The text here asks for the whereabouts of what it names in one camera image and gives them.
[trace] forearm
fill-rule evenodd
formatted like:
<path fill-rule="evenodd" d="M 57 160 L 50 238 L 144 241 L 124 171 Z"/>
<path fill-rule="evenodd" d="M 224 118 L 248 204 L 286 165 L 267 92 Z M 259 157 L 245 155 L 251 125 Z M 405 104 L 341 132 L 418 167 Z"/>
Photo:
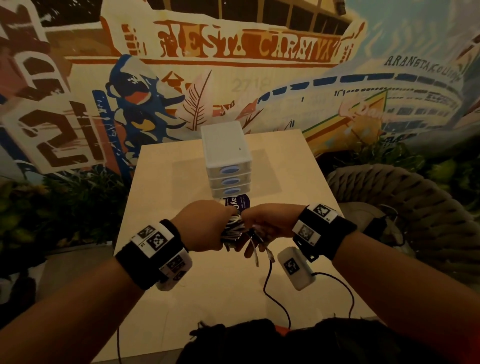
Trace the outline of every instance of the forearm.
<path fill-rule="evenodd" d="M 2 363 L 90 363 L 143 293 L 111 258 L 0 331 Z"/>
<path fill-rule="evenodd" d="M 450 359 L 479 333 L 480 296 L 416 259 L 355 232 L 332 263 L 389 327 Z"/>

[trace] mural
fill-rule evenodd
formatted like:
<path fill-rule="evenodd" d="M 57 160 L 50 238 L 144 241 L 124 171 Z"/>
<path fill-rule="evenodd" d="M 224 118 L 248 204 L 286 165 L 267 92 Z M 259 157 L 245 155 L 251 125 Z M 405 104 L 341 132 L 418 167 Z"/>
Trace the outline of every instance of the mural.
<path fill-rule="evenodd" d="M 2 1 L 0 174 L 130 181 L 142 145 L 231 120 L 300 129 L 315 155 L 480 123 L 480 3 L 338 4 Z"/>

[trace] black wristband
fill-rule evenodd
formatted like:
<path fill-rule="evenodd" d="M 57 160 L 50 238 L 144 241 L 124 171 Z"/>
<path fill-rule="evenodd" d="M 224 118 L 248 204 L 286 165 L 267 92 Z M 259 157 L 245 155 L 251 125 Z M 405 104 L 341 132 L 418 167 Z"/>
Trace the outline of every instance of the black wristband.
<path fill-rule="evenodd" d="M 320 255 L 333 260 L 344 238 L 357 226 L 321 204 L 307 206 L 299 216 L 293 231 L 293 241 L 303 255 L 313 262 Z"/>
<path fill-rule="evenodd" d="M 148 225 L 127 243 L 116 255 L 116 259 L 131 279 L 142 290 L 147 290 L 158 281 L 168 277 L 160 268 L 175 257 L 182 249 L 180 233 L 169 220 Z"/>

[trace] blue cartoon character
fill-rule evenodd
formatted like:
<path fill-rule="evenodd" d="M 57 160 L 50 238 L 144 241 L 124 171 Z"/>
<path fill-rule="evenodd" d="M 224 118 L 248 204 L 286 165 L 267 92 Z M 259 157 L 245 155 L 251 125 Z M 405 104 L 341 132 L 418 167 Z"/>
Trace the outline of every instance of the blue cartoon character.
<path fill-rule="evenodd" d="M 164 138 L 179 140 L 167 131 L 181 128 L 185 122 L 169 123 L 177 118 L 169 115 L 165 107 L 181 103 L 185 95 L 161 82 L 138 58 L 121 56 L 105 87 L 108 96 L 117 101 L 114 120 L 125 128 L 129 151 L 126 157 L 132 164 L 136 164 L 142 145 L 162 143 Z"/>

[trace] white electronic device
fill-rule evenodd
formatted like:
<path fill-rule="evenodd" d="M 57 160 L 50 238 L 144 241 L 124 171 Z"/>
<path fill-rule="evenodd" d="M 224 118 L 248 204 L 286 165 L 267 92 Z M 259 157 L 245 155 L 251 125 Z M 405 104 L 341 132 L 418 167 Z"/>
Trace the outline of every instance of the white electronic device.
<path fill-rule="evenodd" d="M 297 291 L 301 291 L 315 282 L 316 277 L 312 276 L 313 271 L 300 249 L 289 246 L 278 253 L 276 257 Z"/>
<path fill-rule="evenodd" d="M 239 121 L 200 128 L 205 166 L 214 198 L 250 191 L 252 155 Z"/>

